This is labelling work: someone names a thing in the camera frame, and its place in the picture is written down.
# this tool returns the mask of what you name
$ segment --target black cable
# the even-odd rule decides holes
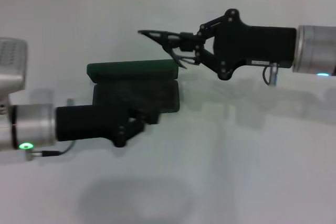
[[[41,157],[54,157],[54,156],[60,156],[63,154],[66,154],[68,151],[70,151],[74,145],[75,145],[76,141],[72,141],[71,144],[69,145],[68,148],[66,148],[64,151],[41,151]]]
[[[266,73],[266,69],[268,68],[268,66],[264,67],[264,70],[262,71],[262,75],[263,75],[263,80],[266,83],[267,86],[269,86],[269,82],[266,79],[265,73]]]
[[[66,148],[64,151],[62,151],[60,155],[66,154],[69,150],[71,150],[74,147],[75,143],[76,141],[72,141],[69,147]]]

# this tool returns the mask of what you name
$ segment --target green led light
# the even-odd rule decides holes
[[[33,144],[31,143],[23,143],[19,146],[20,149],[27,150],[33,148]]]

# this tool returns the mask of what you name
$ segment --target robotic arm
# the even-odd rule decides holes
[[[30,150],[57,141],[103,137],[116,147],[157,124],[159,112],[139,110],[121,99],[109,106],[85,105],[54,108],[52,104],[11,105],[9,94],[25,87],[27,44],[0,38],[0,151]],[[40,156],[57,155],[39,152]]]
[[[196,35],[168,31],[140,30],[139,33],[160,44],[176,63],[203,64],[229,80],[241,66],[271,68],[269,84],[276,85],[278,68],[293,72],[334,75],[336,73],[336,28],[299,26],[295,28],[245,25],[239,11],[229,9],[225,15],[200,25]],[[214,37],[214,54],[204,49]],[[195,57],[177,55],[173,49],[195,52]]]

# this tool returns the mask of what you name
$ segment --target green sponge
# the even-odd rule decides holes
[[[88,64],[94,83],[125,80],[175,80],[179,67],[174,60],[143,60]]]

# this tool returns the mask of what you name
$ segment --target white table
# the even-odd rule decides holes
[[[335,0],[0,0],[0,36],[29,44],[27,87],[13,102],[91,102],[92,62],[167,59],[139,29],[175,32],[237,8],[256,26],[336,26]],[[332,224],[336,81],[262,68],[220,81],[181,70],[181,110],[125,149],[78,141],[68,155],[0,153],[1,223]],[[61,150],[67,143],[59,143]]]

